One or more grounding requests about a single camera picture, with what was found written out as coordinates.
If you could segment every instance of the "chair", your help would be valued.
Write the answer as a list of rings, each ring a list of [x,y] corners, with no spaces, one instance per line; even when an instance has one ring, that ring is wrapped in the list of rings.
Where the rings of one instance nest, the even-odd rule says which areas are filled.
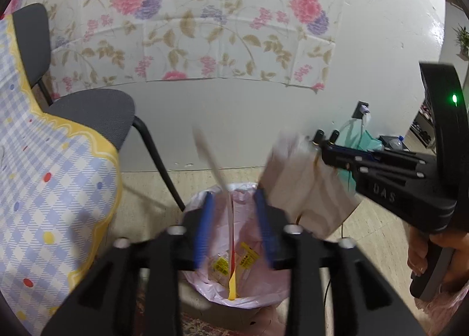
[[[109,140],[118,151],[130,128],[134,126],[179,209],[183,211],[184,203],[168,175],[147,126],[135,115],[132,97],[119,90],[93,89],[72,93],[52,102],[42,80],[51,60],[49,23],[45,7],[36,3],[14,12],[13,24],[26,76],[31,88],[39,85],[49,105],[46,112],[92,128]]]

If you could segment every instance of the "black chair leg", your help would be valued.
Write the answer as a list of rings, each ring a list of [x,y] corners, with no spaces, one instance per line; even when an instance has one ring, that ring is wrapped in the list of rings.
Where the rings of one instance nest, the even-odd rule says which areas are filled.
[[[47,91],[47,87],[45,87],[45,84],[44,84],[44,81],[42,80],[42,78],[39,79],[38,85],[39,85],[39,89],[41,90],[41,92],[44,95],[45,101],[47,102],[47,104],[49,106],[52,106],[52,104],[53,104],[52,98],[51,98],[49,92]]]
[[[166,171],[165,165],[163,164],[163,161],[161,160],[158,154],[158,151],[156,150],[155,143],[153,142],[152,136],[150,135],[147,126],[137,116],[134,117],[134,122],[132,123],[132,125],[137,129],[140,136],[142,137],[145,143],[145,146],[147,147],[147,150],[150,156],[152,157],[153,162],[155,163],[156,169],[158,170],[159,174],[163,178],[163,181],[165,182],[169,191],[173,195],[174,201],[176,201],[177,206],[179,207],[179,209],[184,210],[185,205],[182,202],[181,198],[179,197],[179,193],[174,187],[174,184],[171,181],[171,178],[169,177],[168,172]]]

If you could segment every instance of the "electrical outlet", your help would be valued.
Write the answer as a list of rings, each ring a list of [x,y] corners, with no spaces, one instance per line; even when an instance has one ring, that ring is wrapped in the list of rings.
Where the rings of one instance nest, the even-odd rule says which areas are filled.
[[[352,114],[352,118],[353,119],[362,119],[363,118],[363,114],[362,112],[360,111],[360,107],[361,106],[366,106],[366,107],[370,107],[370,104],[369,103],[366,103],[366,102],[362,102],[361,100],[358,101],[356,107],[355,107],[355,111],[353,112]]]

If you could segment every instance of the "gray chair backrest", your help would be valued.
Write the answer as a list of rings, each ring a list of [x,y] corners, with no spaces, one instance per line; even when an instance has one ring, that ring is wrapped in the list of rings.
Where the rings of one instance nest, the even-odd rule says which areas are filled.
[[[39,3],[27,5],[13,13],[13,24],[24,70],[33,87],[51,63],[47,11]]]

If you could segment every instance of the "plaid fabric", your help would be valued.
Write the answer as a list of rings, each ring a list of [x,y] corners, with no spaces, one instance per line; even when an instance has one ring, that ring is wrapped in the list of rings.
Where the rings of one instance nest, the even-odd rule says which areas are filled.
[[[95,134],[71,136],[71,126],[32,110],[10,20],[0,21],[0,291],[36,336],[93,257],[120,178],[112,158],[93,152]]]

